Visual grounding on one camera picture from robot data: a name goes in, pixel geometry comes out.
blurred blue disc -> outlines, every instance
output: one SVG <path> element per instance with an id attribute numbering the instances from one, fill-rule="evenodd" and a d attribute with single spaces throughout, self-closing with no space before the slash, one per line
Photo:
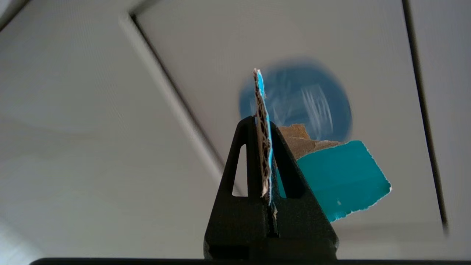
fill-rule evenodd
<path id="1" fill-rule="evenodd" d="M 322 67 L 310 62 L 280 64 L 262 69 L 265 103 L 278 126 L 304 124 L 313 140 L 346 141 L 352 115 L 340 84 Z M 255 114 L 251 77 L 240 93 L 241 118 Z"/>

blue circle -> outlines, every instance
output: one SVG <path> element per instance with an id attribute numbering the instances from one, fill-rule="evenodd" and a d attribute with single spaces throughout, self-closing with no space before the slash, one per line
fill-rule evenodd
<path id="1" fill-rule="evenodd" d="M 265 103 L 278 126 L 304 124 L 313 140 L 346 141 L 352 115 L 343 88 L 325 69 L 312 62 L 284 63 L 262 69 Z M 255 113 L 253 78 L 240 93 L 241 118 Z"/>

teal paper piece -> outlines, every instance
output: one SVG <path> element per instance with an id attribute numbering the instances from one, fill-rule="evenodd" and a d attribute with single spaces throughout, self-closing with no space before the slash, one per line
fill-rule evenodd
<path id="1" fill-rule="evenodd" d="M 298 159 L 298 165 L 330 222 L 366 210 L 391 184 L 362 141 L 350 141 Z M 280 195 L 286 198 L 276 170 Z"/>

